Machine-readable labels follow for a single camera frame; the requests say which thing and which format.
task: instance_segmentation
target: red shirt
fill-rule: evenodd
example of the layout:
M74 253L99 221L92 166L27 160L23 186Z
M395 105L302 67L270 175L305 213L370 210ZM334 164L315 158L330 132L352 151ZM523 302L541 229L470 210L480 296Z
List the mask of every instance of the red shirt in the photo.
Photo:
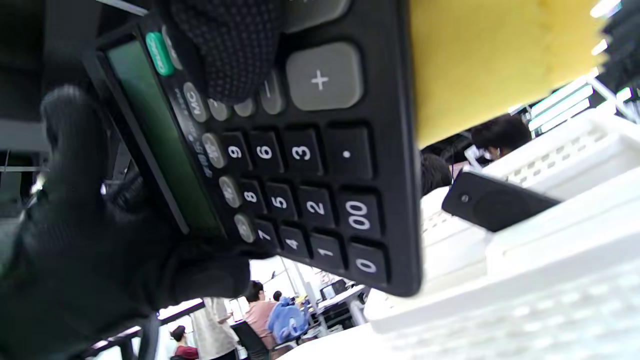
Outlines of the red shirt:
M183 347L182 345L178 346L175 349L176 356L182 356L187 360L196 360L198 359L198 349L195 347Z

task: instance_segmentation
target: black device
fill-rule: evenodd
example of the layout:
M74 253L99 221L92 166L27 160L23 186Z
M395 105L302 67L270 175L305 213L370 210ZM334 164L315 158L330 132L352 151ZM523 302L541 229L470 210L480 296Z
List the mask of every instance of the black device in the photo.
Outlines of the black device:
M408 0L285 7L273 72L235 106L198 92L183 68L196 62L177 58L172 42L183 39L153 12L101 37L85 67L184 233L270 244L413 295L422 267Z
M489 231L527 220L560 201L476 172L461 172L442 201L442 209Z

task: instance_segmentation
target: dark hair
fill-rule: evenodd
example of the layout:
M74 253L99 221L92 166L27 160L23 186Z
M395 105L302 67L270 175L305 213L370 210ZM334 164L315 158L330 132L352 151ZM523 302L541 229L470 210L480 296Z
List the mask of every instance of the dark hair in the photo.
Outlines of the dark hair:
M518 115L503 115L471 130L471 141L478 149L515 150L531 141L531 132Z
M441 157L434 154L422 154L420 167L422 196L437 188L451 185L451 171L449 171L449 166Z
M176 327L172 332L170 332L170 334L175 341L180 341L184 337L185 331L186 331L186 328L183 325L180 325Z
M260 281L251 280L249 288L244 294L247 302L256 302L260 300L260 291L264 291L264 287Z

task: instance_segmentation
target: pink shirt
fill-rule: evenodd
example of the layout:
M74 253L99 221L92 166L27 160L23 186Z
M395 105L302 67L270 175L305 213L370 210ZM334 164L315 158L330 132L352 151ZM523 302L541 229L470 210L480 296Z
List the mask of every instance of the pink shirt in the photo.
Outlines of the pink shirt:
M275 301L256 301L249 303L249 311L246 312L244 320L251 325L253 331L262 339L262 342L269 348L275 346L275 340L267 329L269 315L278 303Z

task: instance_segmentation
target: green button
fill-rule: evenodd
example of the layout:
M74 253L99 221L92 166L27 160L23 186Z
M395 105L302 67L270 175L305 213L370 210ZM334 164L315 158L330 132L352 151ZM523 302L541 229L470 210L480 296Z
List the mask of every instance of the green button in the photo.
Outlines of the green button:
M158 74L162 76L169 76L173 74L175 68L173 67L171 58L169 57L169 52L166 49L162 34L148 33L147 49L151 54L151 60L153 60Z

